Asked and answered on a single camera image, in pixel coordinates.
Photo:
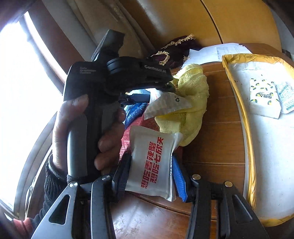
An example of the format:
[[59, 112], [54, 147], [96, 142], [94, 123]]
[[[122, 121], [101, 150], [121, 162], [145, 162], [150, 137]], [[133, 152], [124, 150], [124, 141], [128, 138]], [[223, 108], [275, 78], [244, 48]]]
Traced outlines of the black knit sleeve forearm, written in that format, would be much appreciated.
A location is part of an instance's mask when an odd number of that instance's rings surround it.
[[44, 202], [42, 209], [34, 218], [26, 218], [24, 221], [13, 219], [12, 221], [12, 226], [16, 229], [19, 238], [31, 238], [43, 217], [67, 186], [67, 176], [53, 164], [52, 153], [48, 158], [45, 169], [46, 177], [44, 182]]

